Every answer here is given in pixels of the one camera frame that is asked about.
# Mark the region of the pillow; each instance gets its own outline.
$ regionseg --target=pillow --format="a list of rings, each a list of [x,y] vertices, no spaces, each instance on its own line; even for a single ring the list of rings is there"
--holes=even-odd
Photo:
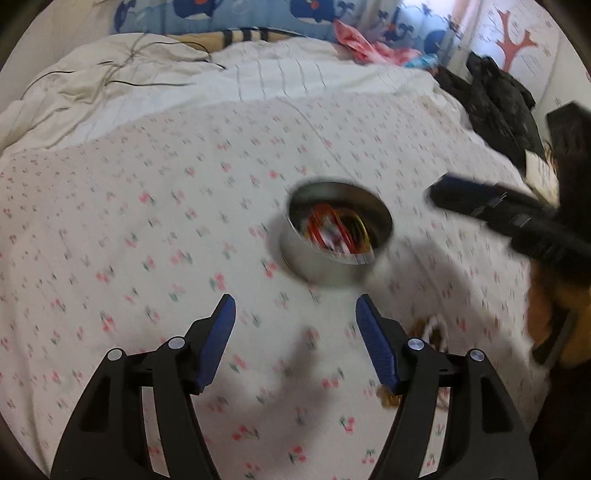
[[[355,26],[379,0],[122,0],[116,33],[160,35],[269,27],[336,41],[332,22]]]
[[[458,47],[461,35],[448,18],[432,15],[423,5],[384,2],[362,30],[369,42],[381,41],[392,48],[416,48],[435,54],[446,64]]]

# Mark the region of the white cable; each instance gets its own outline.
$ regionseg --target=white cable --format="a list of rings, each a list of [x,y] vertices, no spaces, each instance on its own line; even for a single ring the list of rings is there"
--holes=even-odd
[[[441,344],[439,345],[439,351],[442,353],[446,353],[447,344],[449,341],[449,331],[447,330],[447,324],[442,315],[437,314],[429,318],[428,322],[425,325],[425,329],[423,330],[421,340],[431,345],[431,337],[433,336],[433,332],[436,330],[439,331],[439,334],[441,335]],[[440,391],[437,395],[437,406],[442,410],[449,410],[449,387],[447,387],[444,391]]]

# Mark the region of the bed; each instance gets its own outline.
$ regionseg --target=bed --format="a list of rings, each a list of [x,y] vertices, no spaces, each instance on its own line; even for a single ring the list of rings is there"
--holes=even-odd
[[[152,349],[226,292],[238,321],[194,402],[222,478],[369,476],[395,410],[354,327],[366,292],[406,329],[442,314],[450,349],[483,349],[531,428],[547,386],[525,332],[528,263],[424,201],[448,171],[526,187],[427,72],[360,66],[313,38],[209,57],[128,33],[37,77],[0,113],[0,411],[42,471],[109,348]],[[360,183],[392,212],[364,285],[308,285],[278,253],[287,192],[317,176]],[[444,430],[438,411],[423,474]]]

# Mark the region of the pink tree decal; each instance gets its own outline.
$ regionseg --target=pink tree decal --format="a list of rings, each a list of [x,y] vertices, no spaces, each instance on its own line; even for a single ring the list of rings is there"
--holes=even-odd
[[[530,38],[529,30],[525,30],[525,35],[521,43],[513,43],[509,36],[509,17],[511,16],[511,12],[501,12],[498,8],[496,11],[499,14],[503,24],[503,39],[497,40],[496,44],[500,46],[501,50],[505,53],[505,64],[503,65],[502,69],[505,72],[508,72],[511,68],[513,60],[515,60],[515,57],[520,50],[526,47],[537,47],[538,44]]]

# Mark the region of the cartoon whale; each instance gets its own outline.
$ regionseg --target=cartoon whale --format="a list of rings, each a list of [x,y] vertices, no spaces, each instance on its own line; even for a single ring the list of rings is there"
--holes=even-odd
[[[410,35],[414,32],[414,27],[412,25],[407,25],[401,23],[400,25],[396,26],[396,22],[398,21],[398,15],[401,12],[400,7],[396,7],[396,11],[394,15],[392,15],[392,21],[384,33],[384,40],[386,41],[398,41],[402,40],[406,35]]]
[[[316,23],[332,23],[340,19],[348,11],[355,9],[355,4],[340,0],[337,3],[340,13],[335,12],[335,3],[333,0],[291,0],[291,14],[298,20]]]
[[[124,1],[119,4],[117,10],[115,10],[115,19],[113,21],[113,25],[115,27],[115,31],[119,32],[123,24],[125,23],[125,19],[127,18],[127,12],[130,8],[135,7],[135,0],[131,0],[129,3],[125,3]]]
[[[444,36],[445,31],[443,30],[434,30],[427,35],[427,38],[425,38],[425,46],[423,47],[425,53],[430,54],[439,52]]]
[[[410,35],[414,32],[414,27],[412,25],[406,25],[401,23],[398,27],[396,24],[390,23],[388,30],[384,34],[384,39],[387,41],[398,41],[402,40],[407,35]]]
[[[223,0],[173,0],[174,13],[186,20],[211,18]]]

